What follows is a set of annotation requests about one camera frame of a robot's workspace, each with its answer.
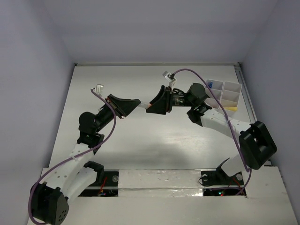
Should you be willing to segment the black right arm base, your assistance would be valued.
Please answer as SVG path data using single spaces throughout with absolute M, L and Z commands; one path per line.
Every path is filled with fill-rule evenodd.
M 204 196 L 246 196 L 246 191 L 243 189 L 244 180 L 242 172 L 228 176 L 221 168 L 228 160 L 229 158 L 224 160 L 215 170 L 201 171 L 198 183 L 204 187 Z

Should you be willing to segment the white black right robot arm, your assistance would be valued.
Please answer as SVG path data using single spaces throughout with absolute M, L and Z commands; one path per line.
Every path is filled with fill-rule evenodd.
M 225 116 L 205 103 L 208 97 L 199 83 L 193 83 L 187 92 L 161 86 L 146 112 L 165 115 L 173 107 L 190 107 L 187 115 L 193 123 L 232 138 L 238 154 L 222 162 L 216 171 L 217 181 L 226 184 L 239 172 L 260 169 L 277 152 L 277 147 L 264 123 L 243 122 Z

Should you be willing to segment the fat orange-tipped crayon pencil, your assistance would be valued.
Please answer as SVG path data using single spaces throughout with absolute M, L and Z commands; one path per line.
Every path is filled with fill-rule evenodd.
M 150 103 L 147 102 L 141 102 L 138 107 L 143 108 L 143 109 L 148 109 L 149 107 L 151 107 Z

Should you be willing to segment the clear spray bottle blue cap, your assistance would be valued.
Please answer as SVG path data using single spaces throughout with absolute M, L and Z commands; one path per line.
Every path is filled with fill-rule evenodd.
M 212 82 L 212 81 L 209 81 L 209 82 L 208 82 L 208 86 L 209 86 L 210 89 L 212 89 L 213 82 Z

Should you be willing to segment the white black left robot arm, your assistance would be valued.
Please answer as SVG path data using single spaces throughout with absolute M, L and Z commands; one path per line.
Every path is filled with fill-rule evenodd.
M 90 184 L 103 182 L 103 166 L 92 162 L 109 137 L 99 133 L 111 121 L 127 117 L 141 102 L 109 95 L 97 114 L 84 112 L 79 117 L 79 138 L 69 157 L 45 172 L 30 190 L 28 213 L 36 225 L 60 225 L 69 204 Z

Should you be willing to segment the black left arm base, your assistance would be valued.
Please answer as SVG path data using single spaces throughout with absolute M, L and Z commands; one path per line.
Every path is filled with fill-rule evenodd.
M 89 185 L 80 197 L 117 197 L 119 193 L 119 171 L 105 170 L 101 182 L 94 182 Z

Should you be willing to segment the yellow highlighter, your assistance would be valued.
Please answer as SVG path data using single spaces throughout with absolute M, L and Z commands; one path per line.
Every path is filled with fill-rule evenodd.
M 234 111 L 236 112 L 238 110 L 237 107 L 224 107 L 226 110 L 229 110 L 229 111 Z

